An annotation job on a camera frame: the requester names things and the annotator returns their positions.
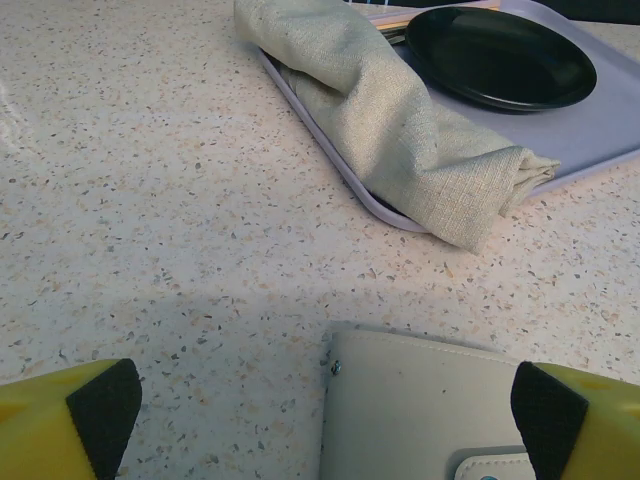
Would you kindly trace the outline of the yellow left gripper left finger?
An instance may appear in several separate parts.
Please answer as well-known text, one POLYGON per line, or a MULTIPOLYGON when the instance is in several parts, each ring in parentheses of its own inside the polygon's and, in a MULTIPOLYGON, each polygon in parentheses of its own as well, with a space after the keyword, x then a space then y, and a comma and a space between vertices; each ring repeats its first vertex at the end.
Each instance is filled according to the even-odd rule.
POLYGON ((3 479, 114 479, 141 408, 129 358, 1 387, 3 479))

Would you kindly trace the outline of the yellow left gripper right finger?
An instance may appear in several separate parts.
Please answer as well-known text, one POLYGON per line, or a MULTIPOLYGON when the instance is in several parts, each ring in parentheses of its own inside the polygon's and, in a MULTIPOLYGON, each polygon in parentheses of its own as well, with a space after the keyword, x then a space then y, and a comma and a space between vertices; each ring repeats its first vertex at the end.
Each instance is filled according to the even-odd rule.
POLYGON ((639 478, 637 385, 522 362, 510 403, 536 478, 639 478))

